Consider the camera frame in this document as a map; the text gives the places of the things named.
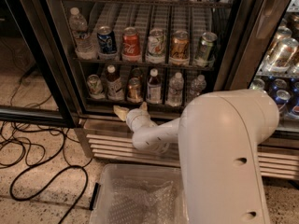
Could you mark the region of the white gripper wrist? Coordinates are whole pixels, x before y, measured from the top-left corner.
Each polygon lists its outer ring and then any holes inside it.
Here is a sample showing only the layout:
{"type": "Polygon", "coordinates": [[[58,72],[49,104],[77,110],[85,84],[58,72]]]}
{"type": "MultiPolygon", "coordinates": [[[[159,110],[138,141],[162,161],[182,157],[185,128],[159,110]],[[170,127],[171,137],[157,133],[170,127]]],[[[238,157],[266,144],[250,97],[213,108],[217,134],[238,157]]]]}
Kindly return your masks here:
{"type": "Polygon", "coordinates": [[[147,110],[148,105],[146,102],[143,102],[139,108],[132,109],[130,111],[127,107],[119,105],[113,106],[114,113],[120,120],[126,121],[126,124],[132,132],[136,132],[141,127],[150,126],[150,114],[147,110]]]}

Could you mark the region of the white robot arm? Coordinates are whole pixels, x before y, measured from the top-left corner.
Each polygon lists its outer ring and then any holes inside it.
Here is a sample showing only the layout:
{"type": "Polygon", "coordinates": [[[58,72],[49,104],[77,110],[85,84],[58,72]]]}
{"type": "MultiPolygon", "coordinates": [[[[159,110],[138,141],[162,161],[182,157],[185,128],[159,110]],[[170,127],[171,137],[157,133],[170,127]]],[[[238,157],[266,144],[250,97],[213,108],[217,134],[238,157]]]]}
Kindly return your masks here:
{"type": "Polygon", "coordinates": [[[190,224],[270,224],[258,145],[278,126],[264,91],[214,91],[190,101],[179,118],[155,125],[147,106],[114,107],[138,150],[177,143],[190,224]]]}

